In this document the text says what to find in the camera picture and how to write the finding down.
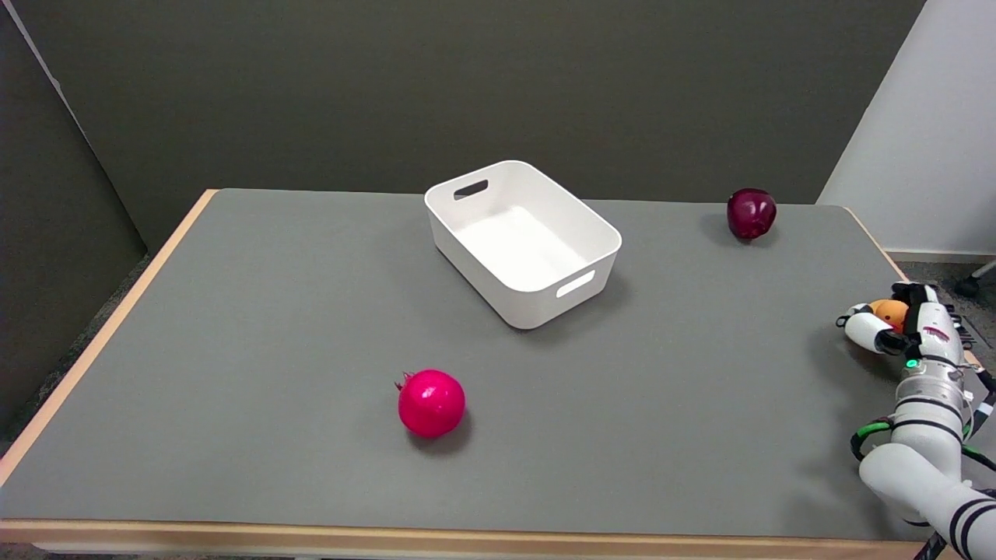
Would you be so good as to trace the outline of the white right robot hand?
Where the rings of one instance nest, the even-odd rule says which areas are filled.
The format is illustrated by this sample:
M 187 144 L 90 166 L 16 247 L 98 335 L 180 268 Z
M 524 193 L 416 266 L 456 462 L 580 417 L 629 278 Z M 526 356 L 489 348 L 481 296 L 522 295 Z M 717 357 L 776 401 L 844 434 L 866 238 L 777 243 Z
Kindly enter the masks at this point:
M 908 362 L 968 364 L 956 322 L 929 284 L 894 283 L 892 296 L 854 305 L 837 317 L 836 326 L 871 353 L 901 355 Z

